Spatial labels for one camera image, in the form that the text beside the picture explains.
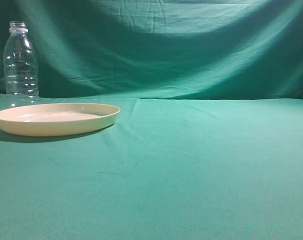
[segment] water bottle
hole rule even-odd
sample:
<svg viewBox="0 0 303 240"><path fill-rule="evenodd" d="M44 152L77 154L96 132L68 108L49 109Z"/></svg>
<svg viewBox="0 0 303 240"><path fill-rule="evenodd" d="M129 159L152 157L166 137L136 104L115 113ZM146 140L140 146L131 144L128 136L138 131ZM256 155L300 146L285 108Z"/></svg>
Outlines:
<svg viewBox="0 0 303 240"><path fill-rule="evenodd" d="M9 31L3 53L8 104L32 105L39 97L37 56L23 21L11 21Z"/></svg>

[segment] bottle neck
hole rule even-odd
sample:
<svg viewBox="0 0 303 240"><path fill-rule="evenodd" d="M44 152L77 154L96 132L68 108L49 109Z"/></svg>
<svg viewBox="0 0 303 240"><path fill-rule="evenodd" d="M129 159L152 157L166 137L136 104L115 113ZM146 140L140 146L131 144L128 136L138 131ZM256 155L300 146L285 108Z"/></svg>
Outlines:
<svg viewBox="0 0 303 240"><path fill-rule="evenodd" d="M9 31L11 35L22 35L28 33L28 29L23 21L11 21Z"/></svg>
<svg viewBox="0 0 303 240"><path fill-rule="evenodd" d="M26 37L27 36L27 32L19 32L19 31L10 32L10 36Z"/></svg>

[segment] clear plastic bottle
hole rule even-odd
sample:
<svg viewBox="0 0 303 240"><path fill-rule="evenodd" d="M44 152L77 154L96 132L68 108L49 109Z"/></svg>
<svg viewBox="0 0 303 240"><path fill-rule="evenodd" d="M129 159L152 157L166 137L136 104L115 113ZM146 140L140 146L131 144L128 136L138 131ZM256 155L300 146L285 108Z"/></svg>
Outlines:
<svg viewBox="0 0 303 240"><path fill-rule="evenodd" d="M6 94L11 107L35 104L39 97L38 61L23 21L10 22L3 53Z"/></svg>

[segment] green cloth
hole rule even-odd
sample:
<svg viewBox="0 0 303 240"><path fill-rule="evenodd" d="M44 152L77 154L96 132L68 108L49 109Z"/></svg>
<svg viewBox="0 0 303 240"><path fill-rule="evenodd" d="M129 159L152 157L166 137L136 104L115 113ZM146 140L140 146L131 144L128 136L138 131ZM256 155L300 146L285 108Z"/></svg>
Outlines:
<svg viewBox="0 0 303 240"><path fill-rule="evenodd" d="M0 0L0 93L11 20L42 97L303 96L303 0Z"/></svg>
<svg viewBox="0 0 303 240"><path fill-rule="evenodd" d="M303 240L303 100L41 102L121 113L90 134L0 131L0 240Z"/></svg>

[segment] green fabric background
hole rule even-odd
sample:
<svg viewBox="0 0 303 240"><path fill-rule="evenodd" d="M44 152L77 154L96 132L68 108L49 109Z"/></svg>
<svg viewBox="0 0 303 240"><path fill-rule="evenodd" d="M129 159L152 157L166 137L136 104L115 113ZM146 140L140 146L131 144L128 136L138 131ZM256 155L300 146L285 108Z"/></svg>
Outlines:
<svg viewBox="0 0 303 240"><path fill-rule="evenodd" d="M0 0L0 93L10 20L42 97L303 96L303 0Z"/></svg>

